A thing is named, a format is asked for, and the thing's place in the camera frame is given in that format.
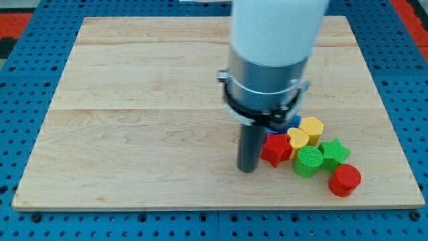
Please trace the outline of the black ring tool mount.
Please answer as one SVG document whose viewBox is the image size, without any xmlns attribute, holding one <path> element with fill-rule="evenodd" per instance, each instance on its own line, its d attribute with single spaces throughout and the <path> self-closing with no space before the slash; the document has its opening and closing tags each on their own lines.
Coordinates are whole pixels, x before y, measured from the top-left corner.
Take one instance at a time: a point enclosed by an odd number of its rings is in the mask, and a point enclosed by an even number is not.
<svg viewBox="0 0 428 241">
<path fill-rule="evenodd" d="M 277 110 L 258 111 L 240 106 L 232 99 L 231 93 L 227 90 L 227 84 L 231 80 L 228 70 L 218 71 L 217 79 L 220 83 L 223 83 L 225 108 L 234 119 L 245 126 L 260 126 L 274 131 L 281 130 L 299 113 L 305 93 L 311 85 L 310 81 L 298 83 L 297 94 L 289 103 L 279 107 Z"/>
</svg>

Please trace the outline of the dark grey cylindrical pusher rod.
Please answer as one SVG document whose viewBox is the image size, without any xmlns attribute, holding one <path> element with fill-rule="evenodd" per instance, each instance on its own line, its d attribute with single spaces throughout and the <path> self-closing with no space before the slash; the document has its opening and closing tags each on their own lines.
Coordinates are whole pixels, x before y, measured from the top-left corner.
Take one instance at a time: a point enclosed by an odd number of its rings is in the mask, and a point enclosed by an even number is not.
<svg viewBox="0 0 428 241">
<path fill-rule="evenodd" d="M 240 171 L 249 173 L 257 169 L 265 136 L 263 126 L 241 125 L 237 154 L 237 167 Z"/>
</svg>

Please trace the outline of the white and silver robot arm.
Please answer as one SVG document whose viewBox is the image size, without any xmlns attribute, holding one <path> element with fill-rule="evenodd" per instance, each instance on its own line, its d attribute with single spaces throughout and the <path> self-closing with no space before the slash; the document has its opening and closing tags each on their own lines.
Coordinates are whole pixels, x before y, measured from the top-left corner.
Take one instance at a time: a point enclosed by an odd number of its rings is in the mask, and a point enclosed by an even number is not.
<svg viewBox="0 0 428 241">
<path fill-rule="evenodd" d="M 329 0 L 234 0 L 229 62 L 218 73 L 223 101 L 241 125 L 237 168 L 257 169 L 266 129 L 299 112 L 310 86 L 302 76 Z"/>
</svg>

